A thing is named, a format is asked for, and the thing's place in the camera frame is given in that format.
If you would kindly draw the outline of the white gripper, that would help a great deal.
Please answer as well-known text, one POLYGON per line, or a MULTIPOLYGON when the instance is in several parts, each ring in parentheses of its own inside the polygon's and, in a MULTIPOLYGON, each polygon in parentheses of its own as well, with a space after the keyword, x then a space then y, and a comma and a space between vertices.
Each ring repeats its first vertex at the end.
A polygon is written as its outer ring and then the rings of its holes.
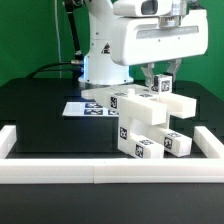
POLYGON ((160 28, 157 18, 118 18, 111 29, 110 56, 119 65, 143 64, 145 85, 154 81, 153 62, 167 61, 167 73, 176 81, 182 60, 204 54, 208 47, 205 9, 190 10, 181 25, 160 28))

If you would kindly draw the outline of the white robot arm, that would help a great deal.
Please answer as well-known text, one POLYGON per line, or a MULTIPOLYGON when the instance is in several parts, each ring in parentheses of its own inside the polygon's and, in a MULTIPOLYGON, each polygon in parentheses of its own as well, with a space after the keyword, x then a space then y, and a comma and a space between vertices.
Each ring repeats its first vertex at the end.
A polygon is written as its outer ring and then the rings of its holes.
POLYGON ((170 63, 208 47, 207 11, 198 0, 83 0, 90 22, 90 50, 83 83, 130 83, 131 65, 170 63))

